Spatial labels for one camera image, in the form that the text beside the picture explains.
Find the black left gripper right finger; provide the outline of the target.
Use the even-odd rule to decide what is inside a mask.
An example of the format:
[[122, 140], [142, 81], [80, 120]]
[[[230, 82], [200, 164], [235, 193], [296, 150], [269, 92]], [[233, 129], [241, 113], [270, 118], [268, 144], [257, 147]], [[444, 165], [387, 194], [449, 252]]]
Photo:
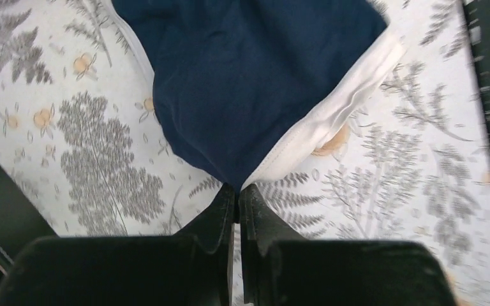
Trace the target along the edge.
[[437, 259], [402, 240], [308, 240], [257, 186], [239, 194], [244, 301], [255, 305], [455, 305]]

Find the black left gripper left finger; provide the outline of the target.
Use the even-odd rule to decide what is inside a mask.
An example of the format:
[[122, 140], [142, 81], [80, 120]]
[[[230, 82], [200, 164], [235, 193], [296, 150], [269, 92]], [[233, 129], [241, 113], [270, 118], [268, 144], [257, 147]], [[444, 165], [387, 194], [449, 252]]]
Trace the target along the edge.
[[39, 238], [0, 283], [0, 305], [230, 305], [234, 190], [169, 236]]

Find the navy blue underwear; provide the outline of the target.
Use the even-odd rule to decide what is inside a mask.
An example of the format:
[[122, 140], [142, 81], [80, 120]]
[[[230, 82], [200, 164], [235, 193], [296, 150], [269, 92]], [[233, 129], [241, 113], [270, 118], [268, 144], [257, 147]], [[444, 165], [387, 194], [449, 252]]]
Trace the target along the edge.
[[240, 191], [337, 150], [405, 54], [367, 1], [104, 1], [173, 153]]

